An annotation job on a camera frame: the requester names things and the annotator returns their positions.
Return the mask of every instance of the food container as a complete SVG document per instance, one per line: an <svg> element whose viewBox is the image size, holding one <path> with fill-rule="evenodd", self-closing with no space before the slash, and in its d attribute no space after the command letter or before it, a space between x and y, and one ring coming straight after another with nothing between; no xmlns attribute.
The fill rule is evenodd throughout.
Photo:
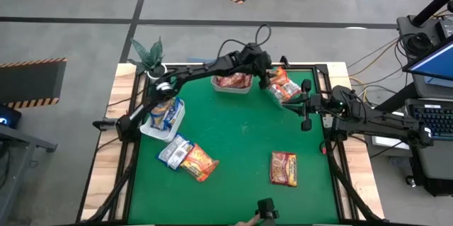
<svg viewBox="0 0 453 226"><path fill-rule="evenodd" d="M176 136L176 132L178 132L179 125L183 121L185 109L184 109L184 101L182 99L180 101L180 106L176 111L176 121L173 124L173 127L170 130L160 130L156 128L151 128L151 117L148 117L148 120L145 124L140 126L140 132L150 137L154 137L156 139L160 139L164 142L171 142Z"/></svg>
<svg viewBox="0 0 453 226"><path fill-rule="evenodd" d="M217 77L216 76L212 76L211 77L211 84L214 87L214 90L216 90L218 92L228 92L228 93L235 93L235 94L247 94L250 91L250 88L252 87L252 84L253 84L253 77L251 77L251 78L252 78L252 80L250 82L250 86L247 87L247 88L242 88L242 89L220 87L220 86L217 85Z"/></svg>

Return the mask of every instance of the potted plant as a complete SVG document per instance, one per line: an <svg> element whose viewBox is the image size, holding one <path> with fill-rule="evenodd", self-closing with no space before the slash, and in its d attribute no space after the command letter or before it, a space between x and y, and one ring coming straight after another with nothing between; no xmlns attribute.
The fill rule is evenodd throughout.
<svg viewBox="0 0 453 226"><path fill-rule="evenodd" d="M149 52L143 47L142 44L131 38L132 45L134 45L135 51L140 56L141 62L136 62L129 59L128 61L137 66L137 70L145 71L148 77L152 81L156 81L167 72L167 67L162 64L162 42L159 37L159 41L155 42Z"/></svg>

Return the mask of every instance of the food package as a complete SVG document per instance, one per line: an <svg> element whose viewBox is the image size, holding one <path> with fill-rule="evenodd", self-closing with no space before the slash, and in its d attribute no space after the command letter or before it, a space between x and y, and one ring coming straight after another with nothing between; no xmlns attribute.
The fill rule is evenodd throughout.
<svg viewBox="0 0 453 226"><path fill-rule="evenodd" d="M187 169L197 181L203 182L214 171L219 164L218 160L209 157L201 147L195 143L195 146L189 152L181 166Z"/></svg>
<svg viewBox="0 0 453 226"><path fill-rule="evenodd" d="M273 77L270 78L268 91L279 103L285 102L302 92L299 85L288 78L288 75L283 68L278 67L277 69L270 71L270 73Z"/></svg>
<svg viewBox="0 0 453 226"><path fill-rule="evenodd" d="M162 150L157 158L167 166L176 170L192 148L192 143L177 134L173 141Z"/></svg>
<svg viewBox="0 0 453 226"><path fill-rule="evenodd" d="M217 86L244 89L251 85L251 74L235 73L229 77L217 77Z"/></svg>
<svg viewBox="0 0 453 226"><path fill-rule="evenodd" d="M167 130L171 129L176 122L176 111L180 106L179 98L171 98L170 100L160 103L151 110L151 127Z"/></svg>
<svg viewBox="0 0 453 226"><path fill-rule="evenodd" d="M286 186L297 186L297 158L291 152L272 152L270 182Z"/></svg>

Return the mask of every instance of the keyboard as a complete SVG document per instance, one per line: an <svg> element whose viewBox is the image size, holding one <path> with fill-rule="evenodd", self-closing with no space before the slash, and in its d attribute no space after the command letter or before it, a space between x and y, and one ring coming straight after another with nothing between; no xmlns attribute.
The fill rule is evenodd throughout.
<svg viewBox="0 0 453 226"><path fill-rule="evenodd" d="M453 141L453 102L408 99L409 116L423 121L434 140Z"/></svg>

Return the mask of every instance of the person's hand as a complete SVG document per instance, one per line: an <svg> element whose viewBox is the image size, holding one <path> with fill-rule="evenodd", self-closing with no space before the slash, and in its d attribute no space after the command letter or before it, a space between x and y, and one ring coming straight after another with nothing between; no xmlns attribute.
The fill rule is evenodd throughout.
<svg viewBox="0 0 453 226"><path fill-rule="evenodd" d="M260 214L253 216L248 222L238 222L234 226L254 226L260 220Z"/></svg>

